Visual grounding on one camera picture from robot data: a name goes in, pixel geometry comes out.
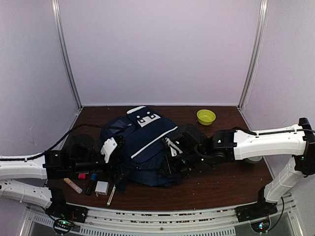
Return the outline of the navy blue student backpack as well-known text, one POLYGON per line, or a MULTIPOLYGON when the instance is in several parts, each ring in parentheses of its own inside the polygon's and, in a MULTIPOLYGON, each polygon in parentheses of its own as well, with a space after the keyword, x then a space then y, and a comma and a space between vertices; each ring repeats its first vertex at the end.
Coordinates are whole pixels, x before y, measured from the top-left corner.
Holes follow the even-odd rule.
POLYGON ((127 167, 124 179, 115 183, 116 189, 124 193, 128 181, 146 186, 171 187, 181 182, 181 176, 162 176, 158 170, 166 155, 162 139, 170 138, 179 130, 170 119, 147 106, 138 106, 106 124, 100 132, 98 147, 114 136, 123 136, 123 154, 127 167))

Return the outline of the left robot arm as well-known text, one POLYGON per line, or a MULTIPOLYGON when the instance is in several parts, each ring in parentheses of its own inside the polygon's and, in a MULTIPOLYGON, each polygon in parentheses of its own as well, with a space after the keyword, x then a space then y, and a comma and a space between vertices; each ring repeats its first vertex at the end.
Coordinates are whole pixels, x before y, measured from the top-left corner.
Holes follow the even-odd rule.
POLYGON ((110 156, 125 143, 122 136, 107 139, 100 151, 94 149, 95 140, 87 134, 72 136, 61 150, 46 150, 26 156, 1 156, 0 193, 21 202, 32 203, 44 209, 52 209, 59 218, 67 218, 71 208, 66 204, 59 188, 37 188, 14 179, 63 179, 81 173, 105 172, 110 169, 110 156))

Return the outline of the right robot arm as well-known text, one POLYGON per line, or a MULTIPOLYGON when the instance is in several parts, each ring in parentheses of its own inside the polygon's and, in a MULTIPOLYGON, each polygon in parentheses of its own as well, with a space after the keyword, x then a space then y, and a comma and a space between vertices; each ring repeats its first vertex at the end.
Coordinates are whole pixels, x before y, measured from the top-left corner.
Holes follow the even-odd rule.
POLYGON ((315 173, 315 132, 307 118, 297 124, 279 129, 250 131, 232 128, 216 131, 207 137, 194 125, 182 127, 163 144, 170 153, 166 155, 159 172, 166 177, 179 176, 195 166, 211 166, 234 161, 257 162, 259 158, 273 155, 291 155, 278 176, 263 187, 258 202, 252 206, 257 217, 264 216, 271 204, 277 203, 302 177, 315 173))

